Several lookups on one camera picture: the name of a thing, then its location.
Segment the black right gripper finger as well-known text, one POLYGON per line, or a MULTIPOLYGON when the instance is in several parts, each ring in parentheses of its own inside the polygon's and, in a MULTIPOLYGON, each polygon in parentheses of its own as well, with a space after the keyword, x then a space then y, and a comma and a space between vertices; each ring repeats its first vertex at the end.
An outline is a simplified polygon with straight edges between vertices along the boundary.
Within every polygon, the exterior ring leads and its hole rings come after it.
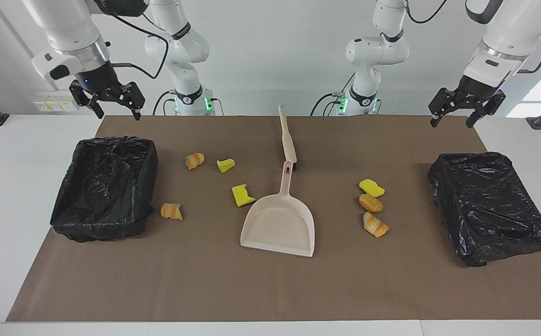
POLYGON ((103 119, 105 113, 98 102, 99 96, 97 94, 93 94, 91 98, 88 98, 84 88, 78 80, 73 80, 70 83, 69 90, 78 106, 88 108, 94 112, 98 119, 103 119))
POLYGON ((129 108, 136 121, 141 118, 141 109, 145 104, 145 97, 142 94, 137 83, 127 83, 121 86, 121 104, 129 108))

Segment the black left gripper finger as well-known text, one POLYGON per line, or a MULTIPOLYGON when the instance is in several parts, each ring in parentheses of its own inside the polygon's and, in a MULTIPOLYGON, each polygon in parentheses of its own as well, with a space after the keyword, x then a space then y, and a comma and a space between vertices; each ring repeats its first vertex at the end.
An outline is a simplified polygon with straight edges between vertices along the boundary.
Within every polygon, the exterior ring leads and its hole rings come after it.
POLYGON ((441 119, 448 113, 460 109, 460 104, 463 100, 461 93, 459 90, 448 90, 443 87, 435 94, 435 97, 432 98, 428 105, 429 111, 432 114, 430 121, 432 127, 436 128, 441 119))
POLYGON ((490 99, 484 105, 477 97, 470 97, 466 100, 466 104, 469 108, 473 108, 473 113, 467 117, 467 128, 473 128, 473 126, 483 117, 487 115, 494 115, 497 112, 499 106, 505 100, 506 95, 502 90, 497 90, 496 93, 490 97, 490 99))

